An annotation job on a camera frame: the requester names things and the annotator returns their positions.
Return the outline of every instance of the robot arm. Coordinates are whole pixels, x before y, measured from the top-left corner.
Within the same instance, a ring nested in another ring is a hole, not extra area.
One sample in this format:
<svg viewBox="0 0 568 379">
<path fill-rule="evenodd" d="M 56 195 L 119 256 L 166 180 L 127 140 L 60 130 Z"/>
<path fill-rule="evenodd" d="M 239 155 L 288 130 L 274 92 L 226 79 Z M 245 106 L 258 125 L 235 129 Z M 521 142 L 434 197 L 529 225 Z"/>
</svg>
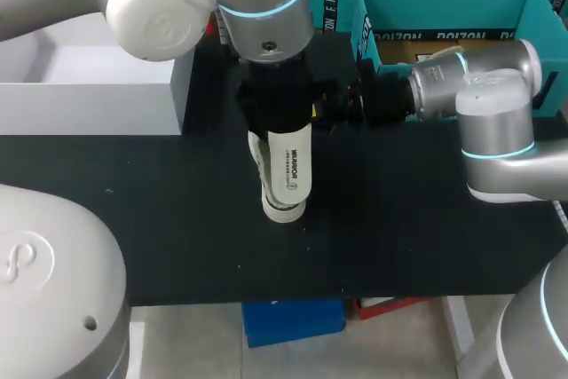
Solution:
<svg viewBox="0 0 568 379">
<path fill-rule="evenodd" d="M 482 201 L 568 201 L 568 139 L 536 143 L 532 98 L 539 57 L 526 41 L 457 53 L 413 67 L 419 118 L 457 114 L 468 187 Z"/>
<path fill-rule="evenodd" d="M 258 143 L 251 151 L 269 199 L 263 197 L 263 204 L 281 220 L 312 188 L 312 103 L 304 99 L 310 79 L 303 58 L 313 34 L 309 0 L 0 0 L 0 41 L 102 12 L 125 51 L 163 61 L 190 51 L 217 7 L 233 46 L 249 61 L 249 91 L 240 97 L 241 107 L 250 106 L 245 113 Z M 285 92 L 281 83 L 287 79 L 297 84 Z"/>
</svg>

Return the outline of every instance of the white sneaker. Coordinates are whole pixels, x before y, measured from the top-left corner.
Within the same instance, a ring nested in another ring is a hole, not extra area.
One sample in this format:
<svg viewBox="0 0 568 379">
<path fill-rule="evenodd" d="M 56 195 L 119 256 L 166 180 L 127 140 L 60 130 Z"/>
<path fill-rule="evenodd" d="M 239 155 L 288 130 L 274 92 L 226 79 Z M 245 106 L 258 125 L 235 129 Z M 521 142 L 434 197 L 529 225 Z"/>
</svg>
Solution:
<svg viewBox="0 0 568 379">
<path fill-rule="evenodd" d="M 248 148 L 255 160 L 262 183 L 262 203 L 266 216 L 279 224 L 287 224 L 299 219 L 305 212 L 305 201 L 299 204 L 282 204 L 276 200 L 270 187 L 270 147 L 255 133 L 248 133 Z"/>
</svg>

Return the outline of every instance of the cable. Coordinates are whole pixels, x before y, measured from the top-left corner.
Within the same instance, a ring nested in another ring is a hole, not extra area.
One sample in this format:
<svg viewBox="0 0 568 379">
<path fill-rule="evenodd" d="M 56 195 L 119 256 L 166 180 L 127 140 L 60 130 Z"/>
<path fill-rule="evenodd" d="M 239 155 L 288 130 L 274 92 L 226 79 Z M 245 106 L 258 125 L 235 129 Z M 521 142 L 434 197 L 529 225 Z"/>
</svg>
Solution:
<svg viewBox="0 0 568 379">
<path fill-rule="evenodd" d="M 554 205 L 554 209 L 556 209 L 556 213 L 560 218 L 560 221 L 562 222 L 564 229 L 568 233 L 568 217 L 566 217 L 566 214 L 564 213 L 564 209 L 562 209 L 560 201 L 553 201 L 552 204 Z"/>
</svg>

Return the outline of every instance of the black mat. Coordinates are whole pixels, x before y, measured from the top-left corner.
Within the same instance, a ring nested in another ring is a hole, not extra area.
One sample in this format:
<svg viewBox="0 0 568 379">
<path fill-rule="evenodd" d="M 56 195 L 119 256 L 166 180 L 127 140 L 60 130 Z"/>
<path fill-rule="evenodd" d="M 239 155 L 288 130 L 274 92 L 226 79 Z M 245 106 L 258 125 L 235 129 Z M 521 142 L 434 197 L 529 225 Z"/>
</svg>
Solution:
<svg viewBox="0 0 568 379">
<path fill-rule="evenodd" d="M 316 74 L 354 76 L 347 39 L 310 52 Z M 182 138 L 0 138 L 1 182 L 107 223 L 134 305 L 514 293 L 564 246 L 551 203 L 472 199 L 454 122 L 317 135 L 304 218 L 271 223 L 233 102 L 239 72 L 223 76 L 217 53 L 197 52 Z M 560 118 L 535 126 L 566 134 Z"/>
</svg>

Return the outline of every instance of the white box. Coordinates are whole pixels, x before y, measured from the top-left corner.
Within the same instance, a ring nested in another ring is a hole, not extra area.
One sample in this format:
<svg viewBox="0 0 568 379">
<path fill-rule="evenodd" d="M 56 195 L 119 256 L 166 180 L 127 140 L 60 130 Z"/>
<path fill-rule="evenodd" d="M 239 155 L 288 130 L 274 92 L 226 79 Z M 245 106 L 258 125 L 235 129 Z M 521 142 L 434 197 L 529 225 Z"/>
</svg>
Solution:
<svg viewBox="0 0 568 379">
<path fill-rule="evenodd" d="M 131 57 L 101 14 L 0 43 L 0 135 L 179 135 L 192 66 Z"/>
</svg>

